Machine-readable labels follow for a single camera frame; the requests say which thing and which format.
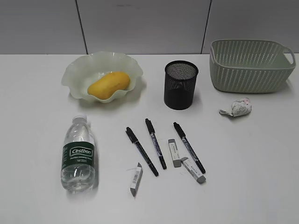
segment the mango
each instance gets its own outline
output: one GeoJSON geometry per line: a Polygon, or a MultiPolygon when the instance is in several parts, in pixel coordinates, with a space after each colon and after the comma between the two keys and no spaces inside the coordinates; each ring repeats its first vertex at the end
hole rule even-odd
{"type": "Polygon", "coordinates": [[[125,90],[130,84],[130,77],[122,71],[114,71],[106,74],[101,79],[88,87],[88,94],[99,99],[110,98],[115,91],[125,90]]]}

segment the barcode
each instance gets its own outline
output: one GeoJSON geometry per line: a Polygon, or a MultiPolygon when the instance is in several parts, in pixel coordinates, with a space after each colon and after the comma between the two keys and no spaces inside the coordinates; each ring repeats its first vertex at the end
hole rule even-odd
{"type": "Polygon", "coordinates": [[[136,171],[135,176],[133,178],[133,183],[137,183],[139,173],[140,173],[140,171],[136,171]]]}

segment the plastic bottle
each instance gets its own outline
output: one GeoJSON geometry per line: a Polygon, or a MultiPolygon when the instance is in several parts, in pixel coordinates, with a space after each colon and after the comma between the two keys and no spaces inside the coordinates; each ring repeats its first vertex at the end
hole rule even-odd
{"type": "Polygon", "coordinates": [[[64,140],[61,183],[70,192],[80,192],[94,183],[94,138],[86,115],[73,118],[64,140]]]}

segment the wavy-edged bowl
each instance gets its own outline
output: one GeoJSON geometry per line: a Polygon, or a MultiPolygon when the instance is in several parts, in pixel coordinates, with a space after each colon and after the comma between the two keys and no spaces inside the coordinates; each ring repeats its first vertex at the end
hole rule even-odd
{"type": "Polygon", "coordinates": [[[137,61],[130,56],[123,53],[100,51],[79,57],[69,64],[62,77],[61,84],[68,86],[70,94],[76,99],[109,103],[133,90],[137,77],[142,75],[143,71],[137,61]],[[91,84],[112,71],[123,71],[130,76],[131,81],[127,89],[117,90],[108,99],[99,99],[87,93],[87,89],[91,84]]]}

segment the bottle label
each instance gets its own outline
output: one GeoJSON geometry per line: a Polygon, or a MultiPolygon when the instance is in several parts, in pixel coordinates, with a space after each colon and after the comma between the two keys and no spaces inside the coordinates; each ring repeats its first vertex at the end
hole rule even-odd
{"type": "Polygon", "coordinates": [[[94,167],[93,159],[93,144],[86,141],[71,142],[64,146],[61,169],[74,164],[85,164],[94,167]]]}

